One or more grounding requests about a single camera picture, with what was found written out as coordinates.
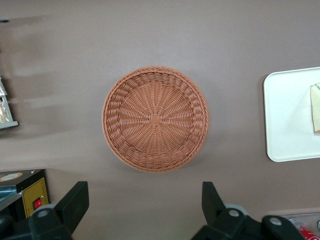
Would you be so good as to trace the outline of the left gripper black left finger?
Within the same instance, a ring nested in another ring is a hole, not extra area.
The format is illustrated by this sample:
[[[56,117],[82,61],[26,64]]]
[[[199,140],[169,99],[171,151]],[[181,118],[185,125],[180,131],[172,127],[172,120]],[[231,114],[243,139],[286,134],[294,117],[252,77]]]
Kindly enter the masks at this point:
[[[89,208],[87,181],[77,182],[55,205],[36,210],[28,223],[33,240],[71,240]]]

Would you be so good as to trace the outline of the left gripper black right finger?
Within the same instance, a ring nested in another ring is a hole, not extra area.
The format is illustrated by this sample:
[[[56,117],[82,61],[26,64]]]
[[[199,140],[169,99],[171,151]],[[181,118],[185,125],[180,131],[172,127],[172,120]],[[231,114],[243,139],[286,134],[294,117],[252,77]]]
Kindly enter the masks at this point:
[[[201,207],[206,220],[193,240],[264,240],[260,222],[234,207],[226,207],[214,184],[202,183]]]

